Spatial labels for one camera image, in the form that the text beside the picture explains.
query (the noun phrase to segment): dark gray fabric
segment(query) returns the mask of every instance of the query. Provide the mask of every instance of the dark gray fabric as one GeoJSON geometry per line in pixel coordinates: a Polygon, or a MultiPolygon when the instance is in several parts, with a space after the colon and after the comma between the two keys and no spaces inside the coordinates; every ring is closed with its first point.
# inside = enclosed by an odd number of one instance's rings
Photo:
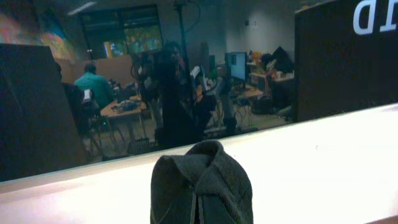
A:
{"type": "Polygon", "coordinates": [[[163,156],[152,173],[151,223],[195,223],[197,212],[197,223],[253,223],[250,180],[218,141],[163,156]]]}

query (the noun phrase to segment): white tabletop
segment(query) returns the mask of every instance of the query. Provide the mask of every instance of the white tabletop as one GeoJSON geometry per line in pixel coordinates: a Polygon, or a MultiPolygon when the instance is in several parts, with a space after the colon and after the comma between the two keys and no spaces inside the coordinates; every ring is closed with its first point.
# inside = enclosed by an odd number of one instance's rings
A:
{"type": "MultiPolygon", "coordinates": [[[[396,124],[398,105],[222,143],[251,180],[254,223],[367,223],[398,215],[396,124]]],[[[149,223],[156,160],[188,149],[7,182],[1,223],[149,223]]]]}

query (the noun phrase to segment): black pole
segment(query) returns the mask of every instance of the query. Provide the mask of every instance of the black pole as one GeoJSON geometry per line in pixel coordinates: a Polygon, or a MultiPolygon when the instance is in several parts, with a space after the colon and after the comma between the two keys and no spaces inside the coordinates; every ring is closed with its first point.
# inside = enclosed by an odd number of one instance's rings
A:
{"type": "Polygon", "coordinates": [[[193,101],[193,89],[192,89],[192,80],[191,80],[191,75],[189,71],[189,59],[188,59],[188,52],[187,52],[187,41],[185,40],[185,29],[184,29],[184,23],[182,20],[182,6],[183,4],[181,3],[176,3],[175,5],[175,10],[178,13],[178,17],[180,19],[180,29],[181,29],[181,48],[182,48],[182,53],[183,53],[183,59],[185,62],[185,76],[188,80],[188,89],[189,89],[189,97],[190,97],[190,106],[191,109],[194,106],[194,101],[193,101]]]}

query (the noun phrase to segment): black partition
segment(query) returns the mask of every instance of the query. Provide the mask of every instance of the black partition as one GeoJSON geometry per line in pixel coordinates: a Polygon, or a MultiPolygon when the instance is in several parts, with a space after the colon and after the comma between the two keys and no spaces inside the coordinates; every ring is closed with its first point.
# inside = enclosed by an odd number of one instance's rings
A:
{"type": "Polygon", "coordinates": [[[396,22],[398,4],[388,0],[340,0],[297,12],[295,120],[398,102],[396,22]]]}

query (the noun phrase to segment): cord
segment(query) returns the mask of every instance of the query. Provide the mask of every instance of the cord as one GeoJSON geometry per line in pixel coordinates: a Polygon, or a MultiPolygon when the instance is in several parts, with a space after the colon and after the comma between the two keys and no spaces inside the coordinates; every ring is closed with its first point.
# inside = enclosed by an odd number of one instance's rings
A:
{"type": "Polygon", "coordinates": [[[201,10],[200,10],[200,6],[198,5],[198,3],[196,3],[195,1],[189,1],[188,3],[192,3],[198,8],[199,15],[198,15],[198,19],[185,31],[185,33],[190,32],[196,25],[198,25],[198,23],[200,21],[200,17],[201,17],[201,10]]]}

